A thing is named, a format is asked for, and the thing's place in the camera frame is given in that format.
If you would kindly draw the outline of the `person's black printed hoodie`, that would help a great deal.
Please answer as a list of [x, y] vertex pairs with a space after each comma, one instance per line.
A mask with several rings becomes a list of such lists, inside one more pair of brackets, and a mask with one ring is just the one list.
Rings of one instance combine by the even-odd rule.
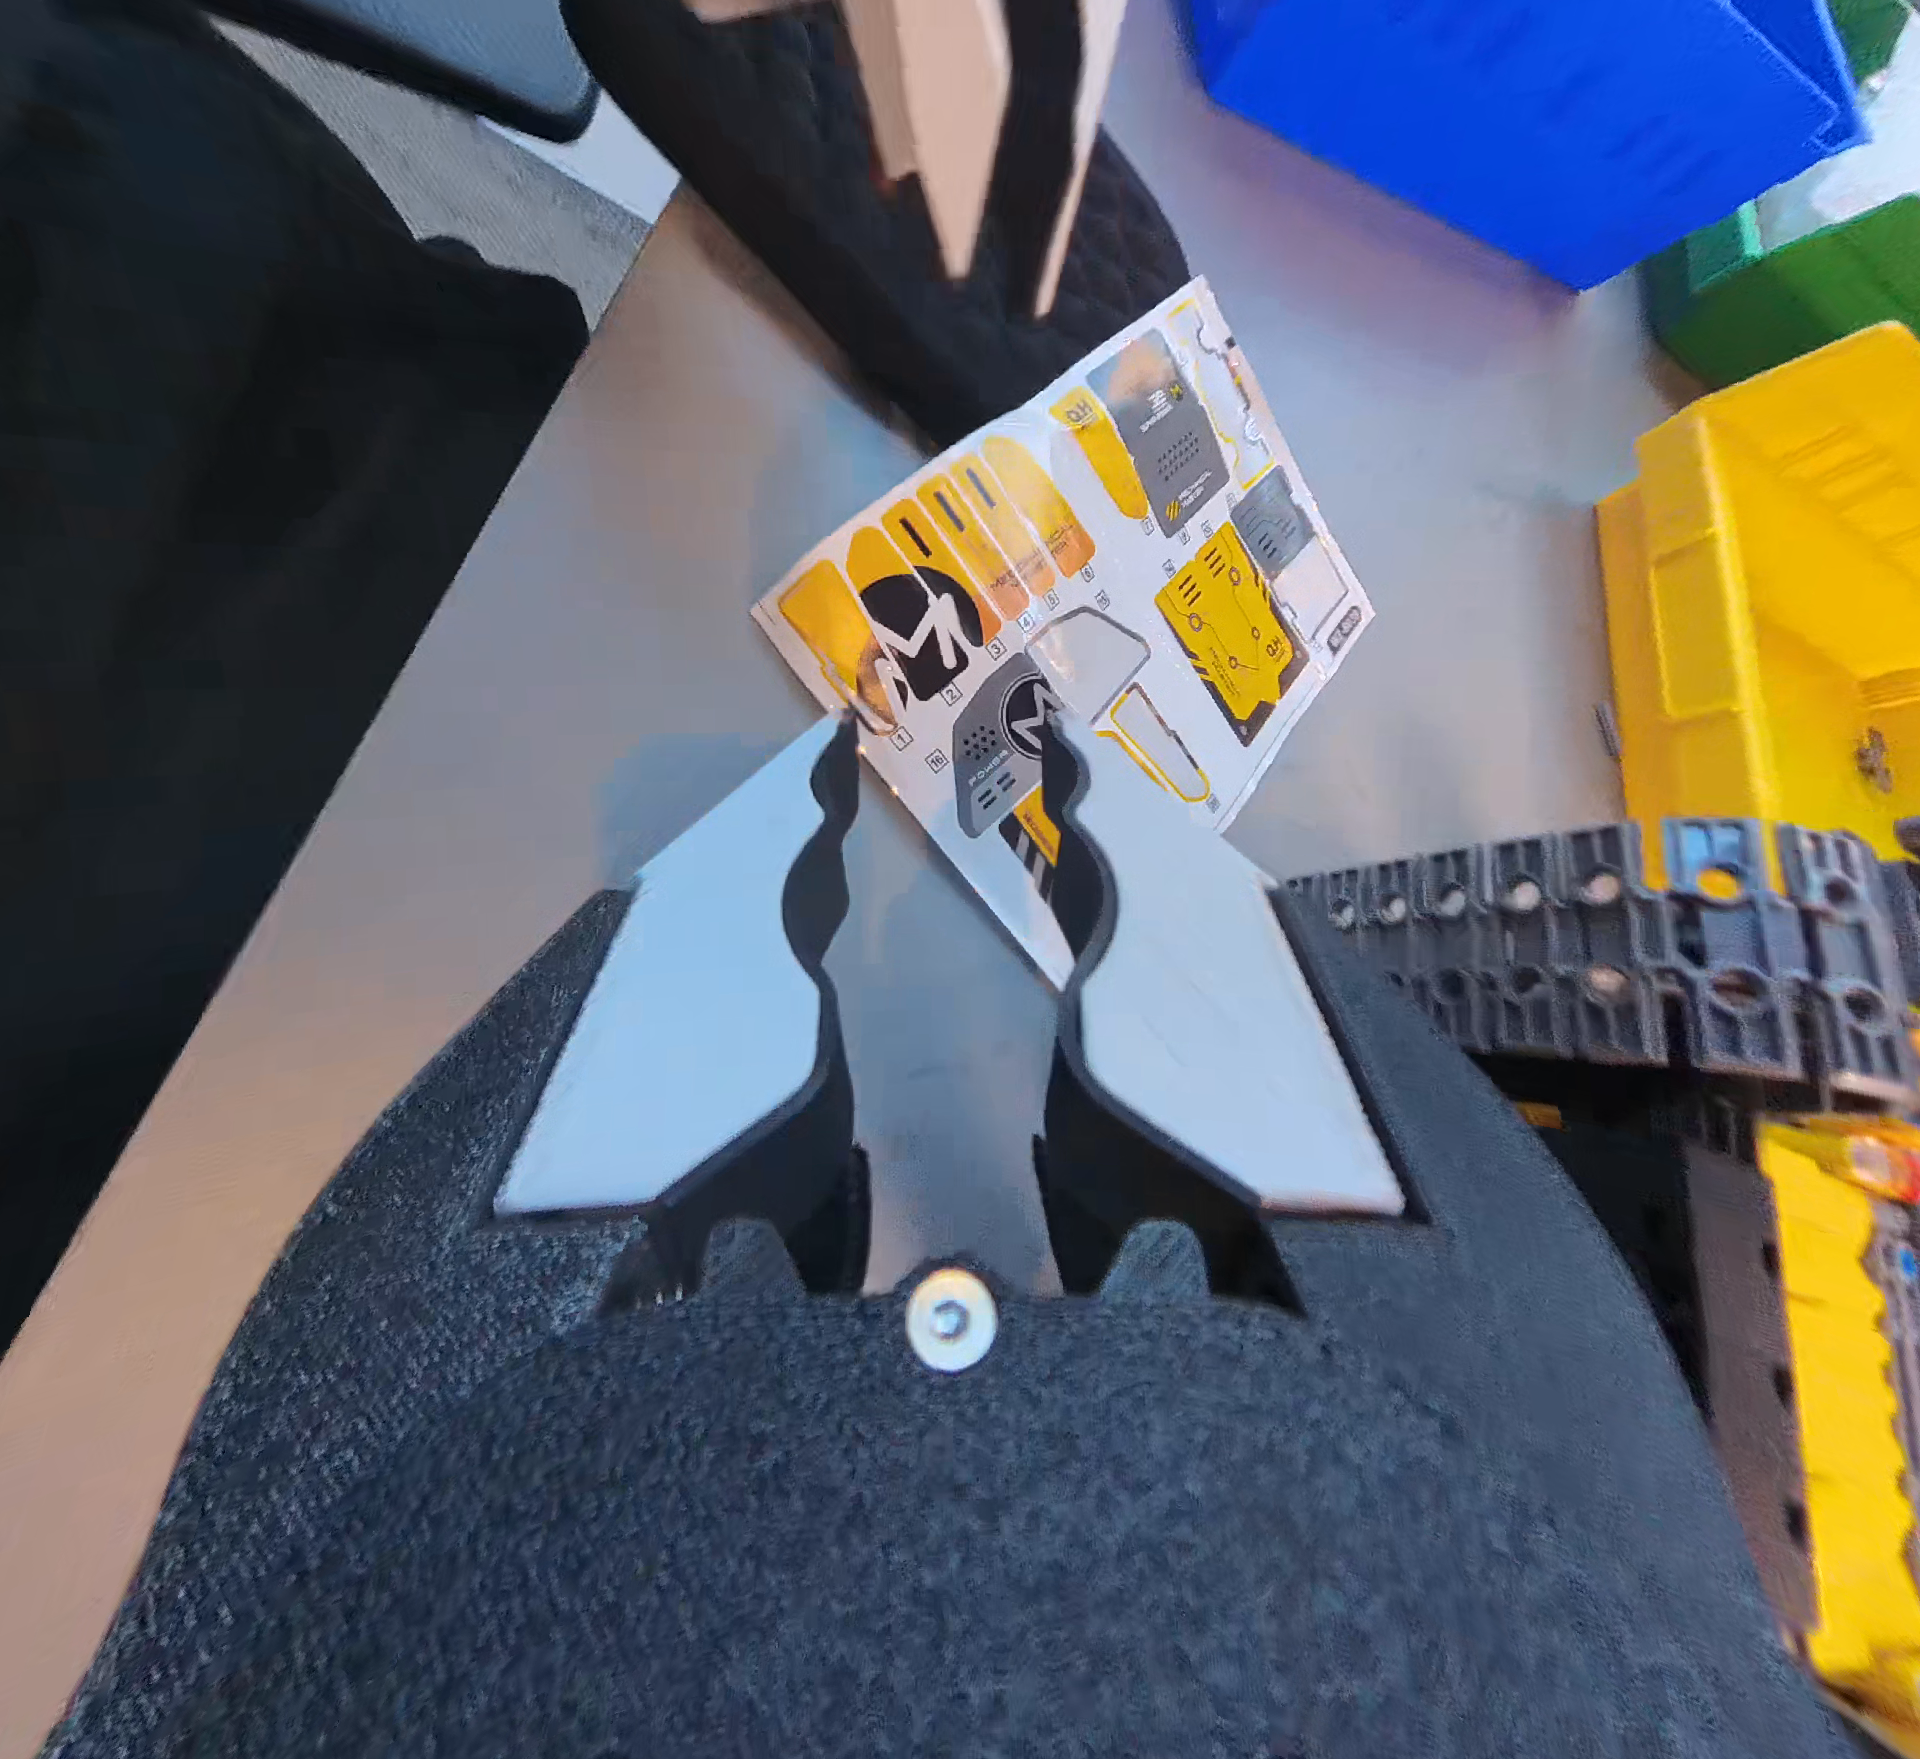
[[3, 1344], [588, 342], [188, 0], [3, 0]]

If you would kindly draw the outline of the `blue plastic storage bin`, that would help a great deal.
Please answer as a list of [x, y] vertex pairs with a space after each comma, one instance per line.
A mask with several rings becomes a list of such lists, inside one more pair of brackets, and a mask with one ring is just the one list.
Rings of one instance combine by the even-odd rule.
[[1825, 0], [1188, 0], [1209, 98], [1587, 291], [1868, 142]]

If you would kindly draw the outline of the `yellow plastic storage bin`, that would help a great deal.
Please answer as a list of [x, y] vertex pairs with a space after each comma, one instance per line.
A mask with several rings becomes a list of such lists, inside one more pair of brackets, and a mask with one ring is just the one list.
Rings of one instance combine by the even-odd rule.
[[1595, 508], [1626, 814], [1918, 814], [1918, 343], [1879, 323], [1711, 391]]

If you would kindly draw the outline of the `green plastic storage bin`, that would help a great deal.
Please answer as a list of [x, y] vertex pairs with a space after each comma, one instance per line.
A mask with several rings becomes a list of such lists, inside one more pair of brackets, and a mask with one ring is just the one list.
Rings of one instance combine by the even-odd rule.
[[[1826, 0], [1859, 87], [1885, 70], [1915, 0]], [[1707, 387], [1755, 378], [1866, 327], [1918, 329], [1918, 191], [1763, 251], [1757, 200], [1638, 265], [1647, 329]]]

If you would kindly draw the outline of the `white bubble wrap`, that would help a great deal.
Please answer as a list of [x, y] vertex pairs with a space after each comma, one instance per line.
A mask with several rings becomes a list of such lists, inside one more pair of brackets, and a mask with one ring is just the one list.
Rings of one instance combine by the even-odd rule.
[[1763, 251], [1781, 246], [1918, 191], [1918, 39], [1904, 34], [1868, 87], [1868, 142], [1818, 164], [1757, 200]]

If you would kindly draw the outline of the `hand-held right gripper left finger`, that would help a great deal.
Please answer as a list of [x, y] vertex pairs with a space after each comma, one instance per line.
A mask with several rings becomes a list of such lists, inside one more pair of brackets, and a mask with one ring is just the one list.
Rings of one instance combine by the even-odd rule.
[[666, 1292], [699, 1281], [715, 1224], [764, 1221], [806, 1283], [842, 1283], [856, 1155], [825, 962], [855, 740], [849, 715], [818, 721], [637, 869], [493, 1218], [635, 1218]]

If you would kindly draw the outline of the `yellow brick toy robot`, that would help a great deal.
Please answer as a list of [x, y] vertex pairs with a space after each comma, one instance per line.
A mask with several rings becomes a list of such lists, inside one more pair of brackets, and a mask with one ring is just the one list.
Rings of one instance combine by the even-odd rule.
[[1290, 880], [1613, 1240], [1788, 1650], [1915, 1756], [1915, 820], [1631, 822]]

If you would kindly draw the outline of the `grey desk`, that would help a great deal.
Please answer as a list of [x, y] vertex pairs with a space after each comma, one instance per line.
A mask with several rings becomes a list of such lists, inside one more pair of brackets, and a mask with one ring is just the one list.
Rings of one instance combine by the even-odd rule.
[[[1273, 875], [1626, 814], [1592, 504], [1700, 387], [1571, 295], [1224, 113], [1129, 0], [1104, 125], [1211, 283], [1375, 605], [1229, 839]], [[3, 1756], [98, 1649], [265, 1266], [600, 884], [816, 719], [747, 618], [920, 465], [688, 190], [3, 1360]]]

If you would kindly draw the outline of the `printed sticker sheet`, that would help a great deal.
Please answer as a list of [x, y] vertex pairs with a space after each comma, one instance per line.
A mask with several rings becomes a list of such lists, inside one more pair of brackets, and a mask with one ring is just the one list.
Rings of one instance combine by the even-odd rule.
[[786, 668], [1063, 984], [1041, 752], [1072, 713], [1225, 829], [1375, 610], [1194, 276], [752, 603]]

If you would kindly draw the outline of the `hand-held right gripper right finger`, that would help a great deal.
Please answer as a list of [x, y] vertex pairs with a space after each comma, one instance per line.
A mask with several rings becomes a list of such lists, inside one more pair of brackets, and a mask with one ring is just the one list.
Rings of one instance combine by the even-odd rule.
[[1412, 1213], [1274, 881], [1063, 713], [1041, 796], [1068, 947], [1039, 1134], [1067, 1292], [1140, 1226], [1191, 1233], [1211, 1294], [1294, 1294], [1268, 1226]]

